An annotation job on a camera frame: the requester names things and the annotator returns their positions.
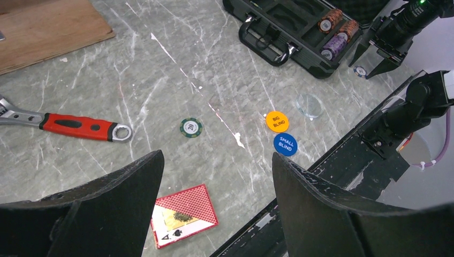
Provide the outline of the black poker case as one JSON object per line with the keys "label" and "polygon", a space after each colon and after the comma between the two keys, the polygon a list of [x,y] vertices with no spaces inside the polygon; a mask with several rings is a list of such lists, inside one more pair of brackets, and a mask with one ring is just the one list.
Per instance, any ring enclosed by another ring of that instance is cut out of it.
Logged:
{"label": "black poker case", "polygon": [[[292,59],[318,79],[330,77],[358,42],[363,31],[389,1],[223,1],[225,10],[242,21],[238,37],[245,46],[272,66]],[[319,20],[331,9],[343,11],[343,19],[329,32],[318,29]],[[348,20],[359,30],[333,60],[321,55],[322,47]]]}

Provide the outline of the orange chip stack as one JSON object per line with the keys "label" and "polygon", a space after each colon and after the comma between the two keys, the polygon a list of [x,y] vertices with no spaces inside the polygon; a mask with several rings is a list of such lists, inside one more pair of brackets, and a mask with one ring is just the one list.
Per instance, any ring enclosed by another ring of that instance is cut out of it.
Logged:
{"label": "orange chip stack", "polygon": [[340,36],[347,43],[349,43],[358,30],[359,30],[359,23],[355,20],[348,20],[337,31],[336,35]]}
{"label": "orange chip stack", "polygon": [[318,22],[318,29],[322,33],[329,33],[343,19],[343,11],[331,9]]}

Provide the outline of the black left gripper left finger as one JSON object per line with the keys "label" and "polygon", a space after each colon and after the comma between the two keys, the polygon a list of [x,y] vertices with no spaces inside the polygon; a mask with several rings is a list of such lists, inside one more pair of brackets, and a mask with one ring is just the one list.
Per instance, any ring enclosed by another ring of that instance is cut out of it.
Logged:
{"label": "black left gripper left finger", "polygon": [[1,256],[141,256],[162,151],[38,201],[1,205]]}

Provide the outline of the red playing card deck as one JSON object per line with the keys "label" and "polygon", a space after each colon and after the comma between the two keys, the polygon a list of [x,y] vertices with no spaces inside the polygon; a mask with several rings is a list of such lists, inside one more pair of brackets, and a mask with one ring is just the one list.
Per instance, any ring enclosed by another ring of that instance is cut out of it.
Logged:
{"label": "red playing card deck", "polygon": [[150,220],[157,249],[217,225],[218,218],[205,184],[156,199]]}

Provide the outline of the purple chip stack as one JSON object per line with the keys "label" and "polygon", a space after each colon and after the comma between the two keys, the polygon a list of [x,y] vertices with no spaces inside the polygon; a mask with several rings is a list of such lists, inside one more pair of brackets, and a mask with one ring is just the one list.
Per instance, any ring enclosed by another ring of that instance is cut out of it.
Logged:
{"label": "purple chip stack", "polygon": [[321,49],[321,55],[328,60],[335,59],[346,47],[347,40],[340,35],[332,37]]}

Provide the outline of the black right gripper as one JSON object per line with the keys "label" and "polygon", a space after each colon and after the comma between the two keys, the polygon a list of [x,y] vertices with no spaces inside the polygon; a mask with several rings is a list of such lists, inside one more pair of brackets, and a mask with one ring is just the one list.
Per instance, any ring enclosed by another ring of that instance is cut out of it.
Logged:
{"label": "black right gripper", "polygon": [[351,67],[374,45],[383,60],[368,73],[366,79],[395,70],[405,59],[413,38],[437,18],[453,17],[453,1],[406,1],[381,19],[381,24],[370,40],[361,40],[355,50]]}

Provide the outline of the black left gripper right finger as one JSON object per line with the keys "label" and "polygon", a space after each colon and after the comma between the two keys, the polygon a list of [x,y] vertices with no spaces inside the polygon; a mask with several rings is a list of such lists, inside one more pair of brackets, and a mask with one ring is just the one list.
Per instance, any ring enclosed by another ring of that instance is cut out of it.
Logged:
{"label": "black left gripper right finger", "polygon": [[453,256],[453,204],[422,210],[386,205],[279,153],[272,171],[289,256]]}

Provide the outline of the blue poker chip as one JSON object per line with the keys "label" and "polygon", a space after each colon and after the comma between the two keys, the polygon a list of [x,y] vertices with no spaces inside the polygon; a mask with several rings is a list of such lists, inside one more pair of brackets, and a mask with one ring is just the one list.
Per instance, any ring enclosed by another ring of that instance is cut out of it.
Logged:
{"label": "blue poker chip", "polygon": [[354,73],[360,78],[367,78],[367,71],[361,66],[355,66],[353,68]]}

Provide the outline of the green poker chip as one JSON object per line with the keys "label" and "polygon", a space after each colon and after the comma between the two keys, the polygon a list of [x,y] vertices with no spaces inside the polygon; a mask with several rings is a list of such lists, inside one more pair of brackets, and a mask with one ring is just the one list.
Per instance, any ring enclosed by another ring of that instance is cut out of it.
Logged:
{"label": "green poker chip", "polygon": [[187,138],[196,138],[202,133],[203,126],[196,118],[190,117],[180,122],[179,130]]}

